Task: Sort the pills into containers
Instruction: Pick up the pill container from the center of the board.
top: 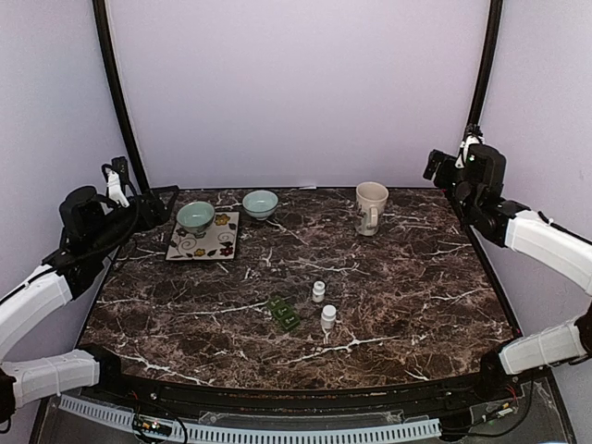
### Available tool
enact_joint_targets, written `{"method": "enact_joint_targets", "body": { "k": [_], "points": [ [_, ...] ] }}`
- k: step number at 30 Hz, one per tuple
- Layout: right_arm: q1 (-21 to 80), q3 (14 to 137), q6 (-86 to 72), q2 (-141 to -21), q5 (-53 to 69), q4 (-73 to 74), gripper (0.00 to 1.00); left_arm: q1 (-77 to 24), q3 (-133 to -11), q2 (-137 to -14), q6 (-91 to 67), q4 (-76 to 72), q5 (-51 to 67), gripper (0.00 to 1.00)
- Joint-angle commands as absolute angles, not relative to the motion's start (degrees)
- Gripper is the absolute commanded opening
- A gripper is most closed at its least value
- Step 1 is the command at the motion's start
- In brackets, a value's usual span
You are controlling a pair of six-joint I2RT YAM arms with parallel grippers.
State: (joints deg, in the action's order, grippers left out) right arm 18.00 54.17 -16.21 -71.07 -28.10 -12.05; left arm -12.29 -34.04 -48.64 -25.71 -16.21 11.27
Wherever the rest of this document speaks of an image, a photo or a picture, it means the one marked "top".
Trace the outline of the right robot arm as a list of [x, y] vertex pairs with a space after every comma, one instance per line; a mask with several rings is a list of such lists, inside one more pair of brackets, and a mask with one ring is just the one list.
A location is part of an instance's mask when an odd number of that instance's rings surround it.
[[[483, 143], [458, 156], [432, 151], [424, 177], [442, 190], [460, 222], [484, 239], [529, 256], [591, 292], [591, 242], [556, 224], [542, 212], [503, 198], [506, 158]], [[591, 357], [591, 313], [487, 352], [472, 392], [492, 401], [524, 372], [555, 364], [578, 364]]]

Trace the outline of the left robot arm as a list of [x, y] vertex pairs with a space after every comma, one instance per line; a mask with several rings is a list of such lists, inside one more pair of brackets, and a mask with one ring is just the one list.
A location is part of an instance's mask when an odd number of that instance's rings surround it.
[[[59, 247], [1, 300], [1, 354], [47, 316], [78, 299], [104, 270], [105, 259], [129, 238], [166, 223], [179, 195], [176, 186], [126, 197], [101, 195], [93, 186], [72, 191], [59, 206], [63, 230]], [[26, 362], [1, 362], [1, 431], [16, 410], [65, 391], [95, 387], [111, 403], [130, 396], [120, 359], [97, 345]]]

